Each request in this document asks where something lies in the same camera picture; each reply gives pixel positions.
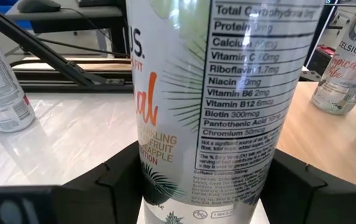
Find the desk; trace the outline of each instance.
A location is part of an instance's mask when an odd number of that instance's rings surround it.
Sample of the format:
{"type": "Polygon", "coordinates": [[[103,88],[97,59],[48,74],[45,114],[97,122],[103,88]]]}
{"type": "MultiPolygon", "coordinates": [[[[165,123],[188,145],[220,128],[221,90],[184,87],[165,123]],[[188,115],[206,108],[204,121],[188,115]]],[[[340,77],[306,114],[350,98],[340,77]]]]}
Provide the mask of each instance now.
{"type": "MultiPolygon", "coordinates": [[[[309,102],[315,87],[298,84],[278,148],[356,183],[356,107],[343,117],[322,113],[309,102]]],[[[137,140],[132,94],[28,97],[34,124],[19,133],[0,133],[0,185],[64,184],[137,140]]],[[[259,203],[252,224],[265,223],[259,203]]]]}
{"type": "MultiPolygon", "coordinates": [[[[128,31],[124,21],[124,14],[116,6],[79,7],[76,0],[54,0],[62,8],[69,9],[61,9],[58,12],[22,13],[17,10],[17,5],[21,1],[19,0],[13,5],[6,13],[6,17],[15,21],[30,21],[36,33],[95,29],[79,13],[69,10],[74,9],[91,19],[98,28],[110,29],[115,52],[129,52],[128,42],[124,41],[123,35],[123,28],[126,32],[128,31]]],[[[99,32],[97,32],[97,37],[98,41],[100,41],[100,38],[105,38],[99,32]]]]}

